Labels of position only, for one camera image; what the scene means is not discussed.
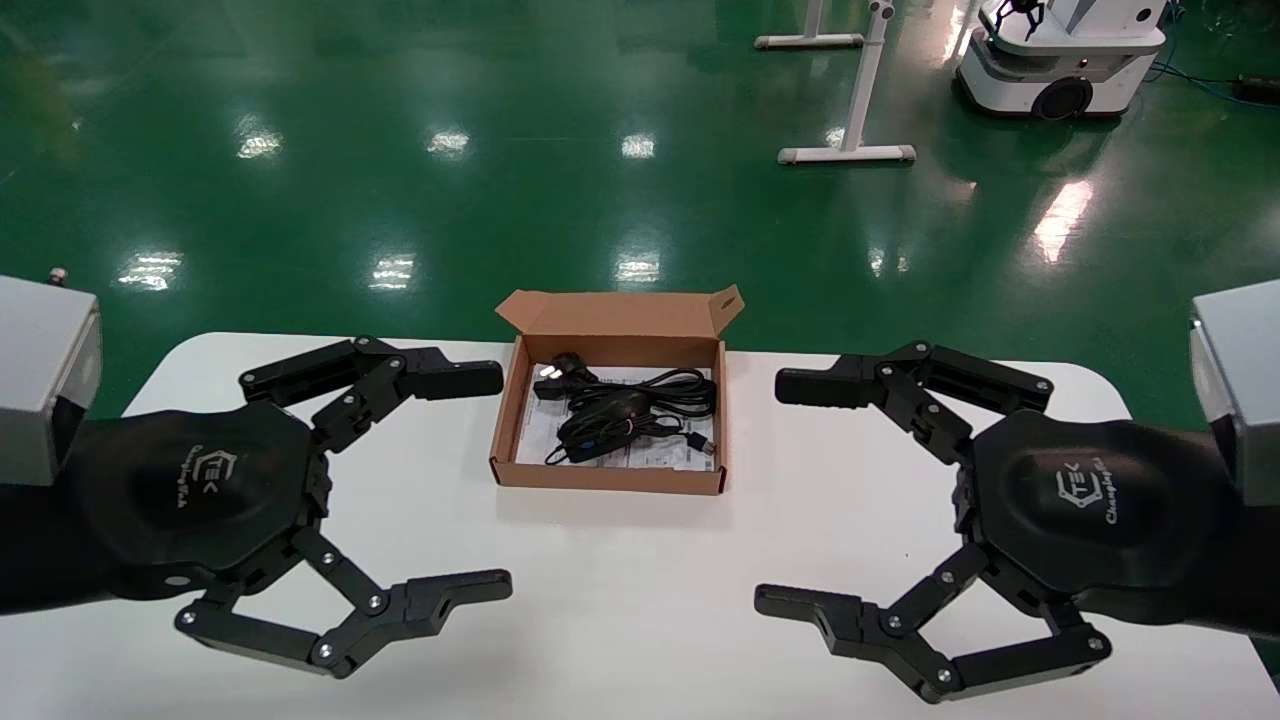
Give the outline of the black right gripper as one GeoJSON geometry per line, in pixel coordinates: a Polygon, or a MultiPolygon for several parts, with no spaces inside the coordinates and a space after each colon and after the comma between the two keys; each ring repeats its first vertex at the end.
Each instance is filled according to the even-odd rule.
{"type": "Polygon", "coordinates": [[[1139,625],[1188,623],[1192,573],[1236,506],[1212,437],[1133,420],[1062,421],[1042,414],[1052,392],[1043,377],[925,341],[842,354],[824,370],[777,372],[780,402],[877,407],[942,464],[965,466],[956,528],[973,543],[887,609],[760,584],[755,610],[813,624],[833,656],[879,664],[928,705],[1103,662],[1110,639],[1076,607],[1139,625]],[[1011,415],[973,441],[943,397],[1011,415]],[[948,659],[922,630],[992,568],[1000,589],[1032,606],[1050,635],[948,659]]]}

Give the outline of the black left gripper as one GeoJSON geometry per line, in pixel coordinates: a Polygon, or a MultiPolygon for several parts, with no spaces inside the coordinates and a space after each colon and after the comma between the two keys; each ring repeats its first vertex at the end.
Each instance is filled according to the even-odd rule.
{"type": "Polygon", "coordinates": [[[168,600],[206,591],[175,629],[221,652],[346,679],[388,644],[434,637],[457,607],[507,600],[504,569],[412,578],[381,588],[315,528],[338,454],[411,398],[500,395],[497,361],[451,361],[438,347],[355,337],[251,369],[248,402],[227,413],[168,410],[92,421],[70,448],[70,497],[105,555],[106,592],[168,600]],[[339,396],[312,415],[288,407],[339,396]],[[352,609],[314,633],[237,614],[305,561],[352,609]]]}

